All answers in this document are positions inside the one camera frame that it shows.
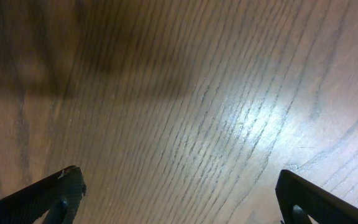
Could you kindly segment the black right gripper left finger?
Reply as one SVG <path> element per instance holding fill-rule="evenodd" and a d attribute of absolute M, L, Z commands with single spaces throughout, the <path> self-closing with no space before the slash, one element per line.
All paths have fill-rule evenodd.
<path fill-rule="evenodd" d="M 81 170 L 62 169 L 0 200 L 0 223 L 73 223 L 86 193 Z"/>

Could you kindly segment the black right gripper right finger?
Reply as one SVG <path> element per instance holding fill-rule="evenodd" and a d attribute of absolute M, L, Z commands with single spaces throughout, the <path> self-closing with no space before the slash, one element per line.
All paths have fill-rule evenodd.
<path fill-rule="evenodd" d="M 289 170 L 280 171 L 275 192 L 284 224 L 358 223 L 358 208 Z"/>

